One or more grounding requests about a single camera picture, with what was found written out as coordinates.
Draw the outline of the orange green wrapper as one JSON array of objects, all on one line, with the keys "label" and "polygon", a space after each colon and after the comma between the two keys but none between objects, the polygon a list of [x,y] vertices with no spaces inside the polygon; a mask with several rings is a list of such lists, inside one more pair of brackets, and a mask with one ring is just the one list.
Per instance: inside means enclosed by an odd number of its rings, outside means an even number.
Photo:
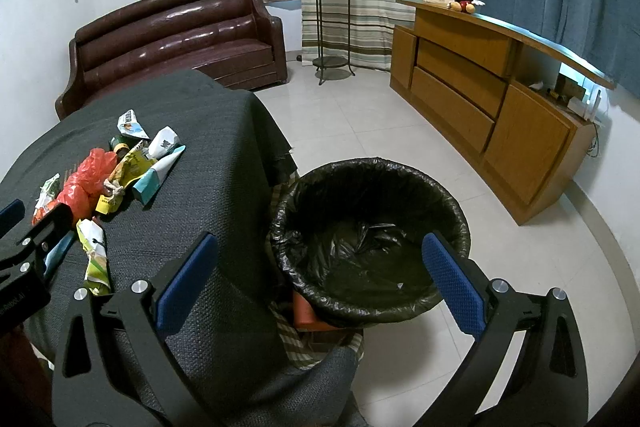
[{"label": "orange green wrapper", "polygon": [[56,204],[61,187],[61,176],[58,173],[43,182],[32,214],[32,225],[36,225]]}]

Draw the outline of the green white snack wrapper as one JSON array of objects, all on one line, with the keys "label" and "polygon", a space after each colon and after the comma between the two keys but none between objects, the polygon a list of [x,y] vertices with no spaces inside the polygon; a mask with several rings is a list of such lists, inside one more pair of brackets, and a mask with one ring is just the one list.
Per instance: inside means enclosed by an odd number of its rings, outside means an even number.
[{"label": "green white snack wrapper", "polygon": [[84,286],[93,295],[108,295],[112,288],[110,274],[108,274],[104,231],[96,222],[88,219],[79,220],[76,223],[76,231],[79,243],[88,259]]}]

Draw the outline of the white router on cabinet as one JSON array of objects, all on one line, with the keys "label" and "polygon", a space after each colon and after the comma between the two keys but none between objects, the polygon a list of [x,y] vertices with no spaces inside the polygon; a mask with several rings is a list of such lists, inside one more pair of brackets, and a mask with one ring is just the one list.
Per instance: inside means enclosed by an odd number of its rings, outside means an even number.
[{"label": "white router on cabinet", "polygon": [[590,93],[586,101],[572,96],[567,103],[567,108],[577,115],[585,119],[585,121],[599,124],[597,113],[602,101],[602,91],[596,90]]}]

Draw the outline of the yellow snack bag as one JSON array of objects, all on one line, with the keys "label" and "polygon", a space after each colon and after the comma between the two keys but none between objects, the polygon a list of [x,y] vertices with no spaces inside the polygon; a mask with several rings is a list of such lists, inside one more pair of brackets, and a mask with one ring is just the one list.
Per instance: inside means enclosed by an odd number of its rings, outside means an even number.
[{"label": "yellow snack bag", "polygon": [[104,194],[96,203],[96,212],[106,216],[118,210],[127,188],[138,181],[154,164],[149,147],[139,142],[132,148],[103,183]]}]

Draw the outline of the orange plastic bag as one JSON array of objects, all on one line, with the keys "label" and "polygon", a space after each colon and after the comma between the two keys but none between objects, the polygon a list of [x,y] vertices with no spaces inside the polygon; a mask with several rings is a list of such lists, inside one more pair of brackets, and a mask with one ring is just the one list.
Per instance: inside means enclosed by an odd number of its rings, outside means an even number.
[{"label": "orange plastic bag", "polygon": [[73,222],[89,219],[99,197],[103,183],[117,164],[117,155],[111,150],[93,148],[77,169],[66,179],[56,196],[59,204],[70,207]]}]

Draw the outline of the white blue snack wrapper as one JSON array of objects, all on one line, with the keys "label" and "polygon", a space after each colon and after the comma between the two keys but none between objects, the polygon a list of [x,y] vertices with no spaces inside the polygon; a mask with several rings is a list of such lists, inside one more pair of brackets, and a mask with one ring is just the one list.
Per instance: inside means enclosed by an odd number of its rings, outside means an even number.
[{"label": "white blue snack wrapper", "polygon": [[126,113],[123,113],[118,117],[117,129],[121,135],[128,136],[128,138],[131,139],[149,139],[149,135],[144,131],[140,122],[137,120],[136,113],[134,113],[133,109],[128,109]]}]

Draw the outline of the green glass bottle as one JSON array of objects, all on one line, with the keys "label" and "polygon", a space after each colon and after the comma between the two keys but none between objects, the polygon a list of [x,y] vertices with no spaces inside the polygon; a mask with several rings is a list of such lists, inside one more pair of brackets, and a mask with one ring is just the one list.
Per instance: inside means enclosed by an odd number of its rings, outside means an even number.
[{"label": "green glass bottle", "polygon": [[130,151],[131,140],[125,135],[115,135],[110,140],[110,147],[118,158],[123,158]]}]

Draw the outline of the dark red leather sofa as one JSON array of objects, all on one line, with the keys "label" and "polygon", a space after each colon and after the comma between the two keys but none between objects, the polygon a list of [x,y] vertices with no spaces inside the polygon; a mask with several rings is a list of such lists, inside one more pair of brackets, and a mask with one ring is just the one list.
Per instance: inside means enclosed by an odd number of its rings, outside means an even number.
[{"label": "dark red leather sofa", "polygon": [[65,119],[134,83],[193,69],[229,89],[288,80],[282,20],[264,0],[140,0],[70,40],[70,80],[55,102]]}]

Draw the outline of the black lined trash bin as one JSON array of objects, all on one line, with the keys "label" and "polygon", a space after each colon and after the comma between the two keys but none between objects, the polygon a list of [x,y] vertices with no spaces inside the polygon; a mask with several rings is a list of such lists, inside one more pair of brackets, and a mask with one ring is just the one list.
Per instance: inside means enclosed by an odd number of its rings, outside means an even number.
[{"label": "black lined trash bin", "polygon": [[422,260],[432,232],[469,257],[468,221],[446,187],[399,162],[363,157],[296,180],[278,204],[270,244],[319,321],[359,329],[412,320],[439,303]]}]

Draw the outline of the black metal plant stand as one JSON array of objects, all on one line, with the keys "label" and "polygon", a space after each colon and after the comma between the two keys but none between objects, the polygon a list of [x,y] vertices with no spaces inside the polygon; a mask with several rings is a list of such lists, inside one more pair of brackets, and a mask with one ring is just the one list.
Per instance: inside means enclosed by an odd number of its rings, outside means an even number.
[{"label": "black metal plant stand", "polygon": [[328,72],[333,69],[345,69],[349,75],[355,75],[354,66],[352,66],[352,0],[343,0],[343,4],[345,12],[342,13],[342,17],[344,18],[343,31],[346,35],[346,48],[342,54],[335,54],[328,51],[326,36],[329,35],[329,25],[337,25],[337,16],[333,14],[331,17],[325,17],[324,1],[314,0],[317,56],[311,61],[311,65],[316,69],[319,86],[326,83]]}]

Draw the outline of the white paper package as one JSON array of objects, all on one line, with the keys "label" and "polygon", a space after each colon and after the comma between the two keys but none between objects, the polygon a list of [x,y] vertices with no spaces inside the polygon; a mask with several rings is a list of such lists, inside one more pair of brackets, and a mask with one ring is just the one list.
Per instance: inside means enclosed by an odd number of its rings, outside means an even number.
[{"label": "white paper package", "polygon": [[154,136],[148,147],[148,154],[151,158],[160,159],[171,153],[180,143],[178,134],[166,126],[160,129]]}]

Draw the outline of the dark grey tablecloth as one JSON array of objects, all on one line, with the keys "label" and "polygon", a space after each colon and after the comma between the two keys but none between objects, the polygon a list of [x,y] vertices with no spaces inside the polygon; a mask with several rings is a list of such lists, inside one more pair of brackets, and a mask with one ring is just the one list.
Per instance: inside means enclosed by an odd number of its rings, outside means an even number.
[{"label": "dark grey tablecloth", "polygon": [[116,303],[130,303],[132,283],[160,272],[202,234],[213,234],[219,249],[213,270],[193,273],[202,289],[177,296],[176,305],[190,311],[158,355],[141,362],[130,335],[101,334],[110,376],[159,421],[169,412],[148,375],[171,361],[198,403],[198,425],[361,425],[352,394],[356,351],[341,345],[311,369],[298,369],[271,310],[279,282],[266,251],[272,192],[295,165],[254,94],[187,70],[101,96],[24,150],[2,181],[3,202],[33,202],[47,176],[105,144],[127,110],[146,130],[171,127],[186,149],[148,205],[127,200],[104,221]]}]

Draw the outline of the wooden sideboard cabinet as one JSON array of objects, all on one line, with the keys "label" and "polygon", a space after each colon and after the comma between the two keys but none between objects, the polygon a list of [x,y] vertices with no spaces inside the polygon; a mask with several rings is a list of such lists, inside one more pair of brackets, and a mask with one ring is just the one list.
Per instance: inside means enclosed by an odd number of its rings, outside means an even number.
[{"label": "wooden sideboard cabinet", "polygon": [[572,181],[596,126],[560,100],[567,66],[615,83],[565,46],[480,14],[413,3],[394,29],[390,87],[464,157],[511,217],[524,225]]}]

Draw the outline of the teal white tube package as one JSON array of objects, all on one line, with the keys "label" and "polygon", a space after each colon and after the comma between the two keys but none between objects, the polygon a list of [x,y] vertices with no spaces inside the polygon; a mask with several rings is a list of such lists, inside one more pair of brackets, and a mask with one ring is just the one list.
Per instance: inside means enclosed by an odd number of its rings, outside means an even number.
[{"label": "teal white tube package", "polygon": [[186,147],[184,145],[176,147],[175,150],[160,158],[159,161],[146,170],[146,173],[138,181],[134,182],[132,187],[134,198],[141,202],[143,206],[148,205],[185,150]]}]

